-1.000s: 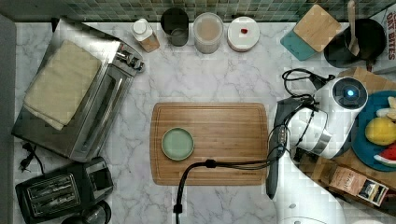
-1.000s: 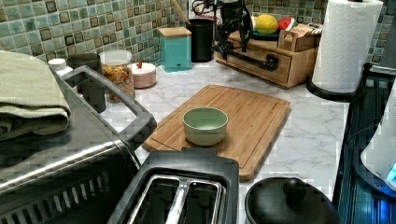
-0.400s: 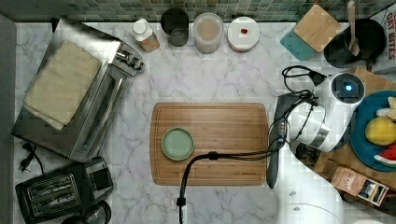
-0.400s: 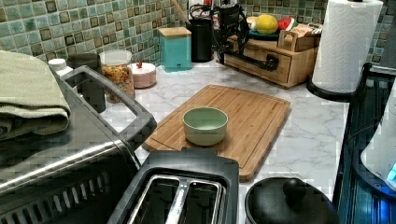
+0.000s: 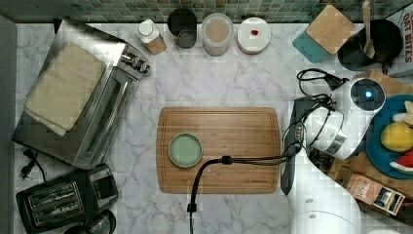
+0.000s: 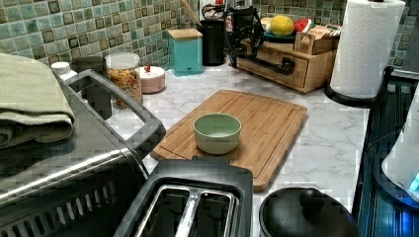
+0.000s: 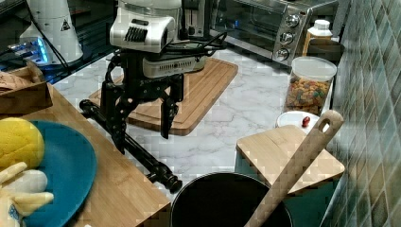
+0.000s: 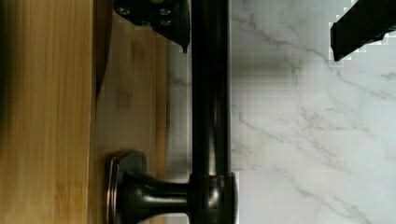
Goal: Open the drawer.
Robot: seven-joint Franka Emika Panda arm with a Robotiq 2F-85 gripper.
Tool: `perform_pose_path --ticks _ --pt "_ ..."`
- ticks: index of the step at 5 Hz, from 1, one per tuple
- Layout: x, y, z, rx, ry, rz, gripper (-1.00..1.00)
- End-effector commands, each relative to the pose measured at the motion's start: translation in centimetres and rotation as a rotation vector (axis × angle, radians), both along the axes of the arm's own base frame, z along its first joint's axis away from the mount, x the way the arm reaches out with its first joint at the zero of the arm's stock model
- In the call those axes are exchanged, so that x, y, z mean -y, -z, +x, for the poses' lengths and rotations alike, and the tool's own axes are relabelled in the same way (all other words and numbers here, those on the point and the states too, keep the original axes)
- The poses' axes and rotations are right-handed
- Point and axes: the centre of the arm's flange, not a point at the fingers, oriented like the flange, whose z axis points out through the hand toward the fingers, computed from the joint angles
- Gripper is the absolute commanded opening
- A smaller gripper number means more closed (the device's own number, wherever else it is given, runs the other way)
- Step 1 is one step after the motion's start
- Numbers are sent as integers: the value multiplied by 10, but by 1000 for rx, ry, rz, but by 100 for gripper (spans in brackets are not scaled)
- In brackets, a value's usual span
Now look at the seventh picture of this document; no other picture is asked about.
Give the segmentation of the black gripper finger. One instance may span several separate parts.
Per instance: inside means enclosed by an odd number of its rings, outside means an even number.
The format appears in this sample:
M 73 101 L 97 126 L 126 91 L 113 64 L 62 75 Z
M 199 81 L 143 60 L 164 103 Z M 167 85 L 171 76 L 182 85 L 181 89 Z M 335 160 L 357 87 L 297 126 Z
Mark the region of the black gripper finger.
M 162 95 L 161 104 L 161 135 L 167 139 L 169 136 L 169 131 L 172 126 L 172 122 L 178 113 L 178 105 L 176 101 L 167 93 Z
M 125 96 L 124 86 L 103 82 L 101 87 L 100 110 L 106 118 L 106 131 L 112 136 L 114 145 L 125 153 L 125 135 L 129 114 L 138 103 Z

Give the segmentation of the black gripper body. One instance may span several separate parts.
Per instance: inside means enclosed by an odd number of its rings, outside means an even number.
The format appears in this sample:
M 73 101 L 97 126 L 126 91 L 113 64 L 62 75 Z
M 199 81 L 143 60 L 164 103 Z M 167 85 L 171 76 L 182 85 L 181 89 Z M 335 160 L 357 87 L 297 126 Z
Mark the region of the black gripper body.
M 120 53 L 123 68 L 123 102 L 151 102 L 158 98 L 183 100 L 183 73 L 167 76 L 146 77 L 144 60 L 150 54 L 141 51 L 123 49 Z

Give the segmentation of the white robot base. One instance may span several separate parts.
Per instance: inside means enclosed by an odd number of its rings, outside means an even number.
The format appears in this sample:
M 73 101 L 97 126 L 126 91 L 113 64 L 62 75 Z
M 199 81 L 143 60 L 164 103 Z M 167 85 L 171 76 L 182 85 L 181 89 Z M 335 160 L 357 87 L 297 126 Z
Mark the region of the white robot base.
M 71 63 L 83 56 L 72 24 L 67 0 L 26 0 L 33 16 L 31 25 L 20 35 L 33 41 L 39 54 L 32 59 L 38 66 Z

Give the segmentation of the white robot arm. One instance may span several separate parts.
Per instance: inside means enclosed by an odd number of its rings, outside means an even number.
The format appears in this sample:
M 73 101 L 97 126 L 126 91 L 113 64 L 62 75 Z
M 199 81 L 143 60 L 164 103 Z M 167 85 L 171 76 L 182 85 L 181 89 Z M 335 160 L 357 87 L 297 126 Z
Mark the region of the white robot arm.
M 118 0 L 110 30 L 110 43 L 119 48 L 102 82 L 100 112 L 104 129 L 119 150 L 127 147 L 126 120 L 138 105 L 160 99 L 161 127 L 169 135 L 178 103 L 183 100 L 183 69 L 166 67 L 178 62 L 172 46 L 180 27 L 181 0 Z M 123 69 L 123 80 L 113 81 L 111 71 Z

